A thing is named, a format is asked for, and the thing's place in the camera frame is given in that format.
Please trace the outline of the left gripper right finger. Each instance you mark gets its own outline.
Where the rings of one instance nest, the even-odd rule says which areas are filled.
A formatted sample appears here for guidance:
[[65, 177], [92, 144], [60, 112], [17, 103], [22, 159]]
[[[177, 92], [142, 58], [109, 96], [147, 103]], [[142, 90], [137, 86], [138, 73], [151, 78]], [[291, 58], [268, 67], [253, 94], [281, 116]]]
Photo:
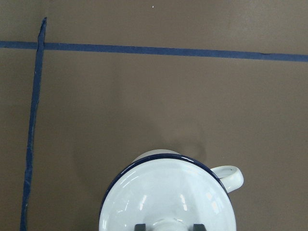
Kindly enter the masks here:
[[204, 224], [194, 224], [193, 231], [205, 231]]

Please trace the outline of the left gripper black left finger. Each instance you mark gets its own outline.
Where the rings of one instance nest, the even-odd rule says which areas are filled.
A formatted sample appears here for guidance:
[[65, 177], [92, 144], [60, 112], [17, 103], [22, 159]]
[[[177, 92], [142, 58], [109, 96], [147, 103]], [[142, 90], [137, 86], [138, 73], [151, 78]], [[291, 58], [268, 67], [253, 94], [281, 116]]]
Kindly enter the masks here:
[[134, 231], [146, 231], [146, 224], [136, 224]]

